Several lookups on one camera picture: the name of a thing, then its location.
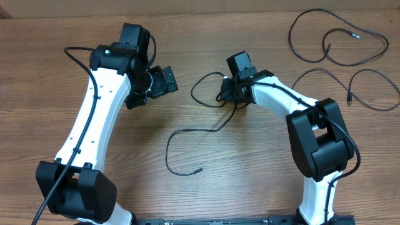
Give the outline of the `black USB-A cable white plug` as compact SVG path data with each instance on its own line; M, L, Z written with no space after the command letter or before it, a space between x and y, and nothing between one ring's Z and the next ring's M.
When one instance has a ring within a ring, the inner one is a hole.
M213 71L213 72L210 72L210 73L204 75L200 80L198 80L198 81L193 85L193 87L191 88L191 91L190 91L190 95L191 95L191 97L192 97L192 99L193 99L194 101L196 101L198 104L203 105L203 106L205 106L205 107L207 107L207 108L222 108L222 107L226 104L226 101L224 101L221 105L218 105L218 106L217 106L217 105L210 105L210 104L206 104L206 103L204 103L204 102L198 100L198 99L194 96L194 93L193 93L193 92L194 92L194 89L196 88L196 86L197 86L201 81L203 81L204 79L206 79L207 77L209 77L210 75L213 75L213 74L217 74L217 75L221 76L222 79L224 79L224 77L225 77L225 75L224 75L222 72L219 72L219 71ZM192 176L192 175L198 174L198 173L200 173L201 171L203 171L204 168L202 167L202 168L199 168L199 169L197 169L197 170L195 170L195 171L193 171L193 172L183 174L183 173L175 172L175 171L173 171L173 170L169 167L169 164L168 164L168 152L169 152L169 145L170 145L170 142L171 142L172 138L173 138L174 136L176 136L176 135L178 135L178 134L182 134L182 133L191 133L191 132L216 133L216 132L220 131L220 130L232 119L232 117L234 116L234 114L235 114L235 112L236 112L236 110L237 110L237 106L238 106L238 104L235 103L234 109L233 109L231 115L228 117L228 119L227 119L226 121L224 121L224 122L223 122L218 128L216 128L216 129L178 129L178 130L174 131L174 132L169 136L169 138L168 138L168 140L167 140L167 144L166 144L165 165L166 165L167 170L168 170L171 174L176 175L176 176Z

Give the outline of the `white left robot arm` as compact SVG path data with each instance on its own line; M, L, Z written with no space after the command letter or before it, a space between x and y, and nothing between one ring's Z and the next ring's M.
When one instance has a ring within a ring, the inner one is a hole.
M133 109L178 90L172 69L153 64L152 44L147 29L126 23L119 41L90 50L87 90L68 139L53 161L40 162L36 170L42 209L81 224L137 223L118 204L116 185L104 168L121 107Z

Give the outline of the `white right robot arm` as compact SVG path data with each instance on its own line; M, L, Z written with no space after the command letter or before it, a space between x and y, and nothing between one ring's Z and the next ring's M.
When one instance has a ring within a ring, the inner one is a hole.
M222 81L223 101L263 106L286 122L292 158L304 176L302 201L293 216L269 216L268 224L354 224L333 211L337 182L348 161L359 157L336 101L321 101L285 86L272 72L258 71L247 52L226 60L232 74Z

